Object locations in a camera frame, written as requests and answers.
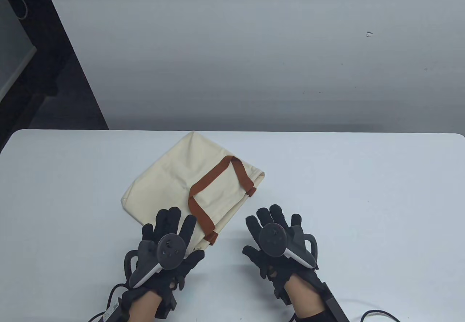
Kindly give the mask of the person's right hand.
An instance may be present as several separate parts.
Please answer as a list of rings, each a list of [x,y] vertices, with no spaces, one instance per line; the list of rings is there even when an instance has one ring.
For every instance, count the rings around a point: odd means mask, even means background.
[[[304,233],[299,214],[293,214],[287,224],[281,207],[274,204],[258,209],[256,216],[248,216],[246,226],[259,247],[245,246],[242,252],[258,267],[260,276],[272,282],[277,299],[291,304],[284,286],[293,274],[316,292],[324,292],[316,274],[318,245],[313,235]]]

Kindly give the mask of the person's left hand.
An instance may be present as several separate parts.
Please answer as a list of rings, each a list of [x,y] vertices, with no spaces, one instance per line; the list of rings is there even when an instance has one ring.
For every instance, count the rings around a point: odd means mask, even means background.
[[[179,266],[172,269],[161,269],[136,287],[136,284],[159,263],[157,252],[161,252],[163,249],[162,239],[164,236],[174,234],[182,239],[185,245],[190,243],[197,219],[193,215],[187,215],[181,229],[178,230],[180,220],[181,210],[178,207],[171,207],[161,209],[158,212],[155,225],[148,223],[142,227],[142,239],[137,249],[136,269],[128,277],[129,289],[122,295],[122,300],[125,303],[131,305],[148,292],[155,293],[162,300],[169,298],[171,292],[176,288],[184,289],[186,276],[204,259],[205,252],[201,249],[191,252],[188,257],[185,254],[175,254],[174,249],[169,249],[165,253],[165,257],[183,259]]]

